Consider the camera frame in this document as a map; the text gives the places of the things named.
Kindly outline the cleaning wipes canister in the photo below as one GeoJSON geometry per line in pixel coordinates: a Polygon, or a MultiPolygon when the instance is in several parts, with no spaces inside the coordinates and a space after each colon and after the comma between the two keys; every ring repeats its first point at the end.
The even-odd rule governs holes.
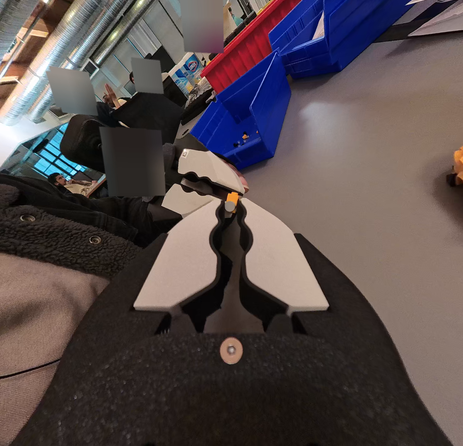
{"type": "Polygon", "coordinates": [[[194,87],[201,81],[201,71],[204,68],[198,56],[193,52],[188,52],[180,61],[180,66],[188,82],[194,87]]]}
{"type": "Polygon", "coordinates": [[[184,75],[183,70],[175,66],[169,71],[169,75],[177,87],[185,96],[188,96],[191,90],[191,84],[188,78],[184,75]]]}

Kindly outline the silver air duct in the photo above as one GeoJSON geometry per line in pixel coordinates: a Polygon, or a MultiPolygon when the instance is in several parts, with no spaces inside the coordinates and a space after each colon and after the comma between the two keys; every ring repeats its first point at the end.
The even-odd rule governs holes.
{"type": "Polygon", "coordinates": [[[65,56],[71,69],[83,69],[87,60],[101,66],[156,0],[103,0],[101,12],[65,56]]]}
{"type": "Polygon", "coordinates": [[[59,67],[86,37],[86,32],[93,30],[94,22],[97,26],[104,25],[103,29],[96,28],[104,32],[115,15],[110,15],[109,21],[99,21],[99,16],[105,16],[111,9],[118,15],[129,1],[74,0],[1,107],[1,123],[15,125],[48,84],[49,67],[59,67]]]}

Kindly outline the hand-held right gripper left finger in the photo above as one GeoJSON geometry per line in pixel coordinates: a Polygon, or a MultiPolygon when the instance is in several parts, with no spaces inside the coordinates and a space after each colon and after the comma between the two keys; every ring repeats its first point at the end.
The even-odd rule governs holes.
{"type": "Polygon", "coordinates": [[[221,308],[232,269],[220,251],[224,205],[213,199],[169,231],[133,304],[136,311],[185,314],[204,331],[221,308]]]}

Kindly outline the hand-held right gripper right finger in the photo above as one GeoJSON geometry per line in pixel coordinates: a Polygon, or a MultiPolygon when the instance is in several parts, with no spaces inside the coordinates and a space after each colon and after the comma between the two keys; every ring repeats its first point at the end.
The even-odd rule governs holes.
{"type": "Polygon", "coordinates": [[[294,316],[324,312],[329,303],[293,231],[279,218],[242,198],[237,206],[240,246],[239,298],[263,331],[293,331],[294,316]]]}

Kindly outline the red plastic bin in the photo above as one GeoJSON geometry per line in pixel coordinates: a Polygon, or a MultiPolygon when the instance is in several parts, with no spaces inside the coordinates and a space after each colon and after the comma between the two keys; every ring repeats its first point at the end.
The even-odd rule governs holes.
{"type": "Polygon", "coordinates": [[[269,2],[201,72],[216,93],[223,91],[252,67],[267,57],[272,48],[269,32],[301,0],[272,0],[269,2]]]}

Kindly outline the person's left hand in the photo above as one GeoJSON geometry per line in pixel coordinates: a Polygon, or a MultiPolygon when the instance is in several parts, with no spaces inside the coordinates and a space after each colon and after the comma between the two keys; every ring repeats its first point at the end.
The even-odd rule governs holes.
{"type": "Polygon", "coordinates": [[[244,193],[246,194],[248,191],[249,191],[249,185],[244,177],[244,175],[237,169],[237,167],[228,159],[228,158],[225,158],[223,155],[219,154],[219,153],[215,153],[215,155],[221,159],[225,164],[228,165],[228,167],[230,167],[234,173],[236,174],[236,176],[239,178],[243,188],[244,188],[244,193]]]}

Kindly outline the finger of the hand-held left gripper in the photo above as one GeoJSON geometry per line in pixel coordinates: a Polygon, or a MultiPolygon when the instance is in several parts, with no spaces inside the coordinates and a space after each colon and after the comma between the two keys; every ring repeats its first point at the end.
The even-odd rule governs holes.
{"type": "Polygon", "coordinates": [[[245,194],[234,171],[211,151],[183,149],[178,159],[177,172],[190,182],[203,182],[229,193],[245,194]]]}
{"type": "Polygon", "coordinates": [[[193,189],[190,191],[185,189],[183,185],[173,184],[166,192],[161,206],[179,214],[182,218],[188,217],[204,206],[210,205],[210,208],[217,209],[216,197],[209,194],[201,195],[193,189]]]}

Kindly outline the person's left forearm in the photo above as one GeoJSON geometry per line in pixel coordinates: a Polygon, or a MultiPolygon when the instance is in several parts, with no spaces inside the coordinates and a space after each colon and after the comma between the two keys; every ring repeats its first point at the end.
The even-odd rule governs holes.
{"type": "Polygon", "coordinates": [[[180,214],[140,197],[89,200],[76,194],[68,198],[82,208],[76,212],[77,222],[128,240],[141,248],[149,246],[182,220],[180,214]]]}

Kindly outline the person's beige hoodie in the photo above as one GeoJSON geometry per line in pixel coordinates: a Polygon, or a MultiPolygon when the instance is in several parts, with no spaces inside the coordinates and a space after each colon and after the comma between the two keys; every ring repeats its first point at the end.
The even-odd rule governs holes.
{"type": "Polygon", "coordinates": [[[79,322],[109,280],[1,254],[0,443],[9,445],[55,375],[79,322]],[[15,376],[17,372],[31,371],[15,376]]]}

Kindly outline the black earphone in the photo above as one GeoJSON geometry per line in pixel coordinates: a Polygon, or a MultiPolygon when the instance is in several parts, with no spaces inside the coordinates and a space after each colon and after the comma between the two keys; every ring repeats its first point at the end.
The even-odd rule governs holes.
{"type": "Polygon", "coordinates": [[[43,363],[43,364],[40,364],[40,365],[33,366],[33,367],[31,367],[31,368],[23,369],[23,370],[14,372],[14,373],[9,373],[9,374],[1,375],[1,376],[0,376],[0,380],[13,378],[13,377],[16,377],[16,376],[20,376],[20,375],[23,375],[23,374],[27,374],[27,373],[30,373],[30,372],[34,372],[34,371],[36,371],[36,370],[40,370],[40,369],[43,369],[43,368],[47,368],[47,367],[49,367],[49,366],[52,366],[52,365],[55,365],[55,364],[59,363],[60,360],[61,360],[61,358],[58,358],[58,359],[55,359],[55,360],[53,360],[53,361],[49,361],[49,362],[46,362],[46,363],[43,363]]]}

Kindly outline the orange lego car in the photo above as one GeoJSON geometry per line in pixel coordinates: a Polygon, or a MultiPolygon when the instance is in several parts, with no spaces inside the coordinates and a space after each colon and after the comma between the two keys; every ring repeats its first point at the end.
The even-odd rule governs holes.
{"type": "Polygon", "coordinates": [[[463,147],[461,146],[453,154],[454,163],[452,170],[446,175],[446,183],[454,188],[463,184],[463,147]]]}

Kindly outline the pile of loose lego pieces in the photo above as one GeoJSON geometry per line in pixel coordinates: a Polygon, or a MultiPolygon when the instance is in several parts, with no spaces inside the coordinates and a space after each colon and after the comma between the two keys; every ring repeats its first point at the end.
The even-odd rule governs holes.
{"type": "Polygon", "coordinates": [[[244,131],[243,135],[233,143],[233,147],[241,148],[247,145],[248,143],[255,141],[258,137],[259,137],[258,131],[253,132],[253,133],[247,133],[246,131],[244,131]]]}

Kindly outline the blue plastic bin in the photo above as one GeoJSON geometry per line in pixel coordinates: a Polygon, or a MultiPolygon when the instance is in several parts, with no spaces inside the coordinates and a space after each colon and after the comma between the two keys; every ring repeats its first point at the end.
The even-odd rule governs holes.
{"type": "Polygon", "coordinates": [[[408,11],[410,1],[323,0],[325,36],[312,40],[306,28],[277,51],[286,74],[297,79],[340,72],[408,11]]]}
{"type": "Polygon", "coordinates": [[[323,0],[300,0],[295,7],[270,30],[272,51],[282,52],[306,28],[312,34],[323,11],[323,0]]]}
{"type": "Polygon", "coordinates": [[[220,92],[190,133],[208,150],[244,169],[275,155],[290,98],[282,59],[272,52],[220,92]],[[234,148],[244,131],[258,131],[259,137],[234,148]]]}

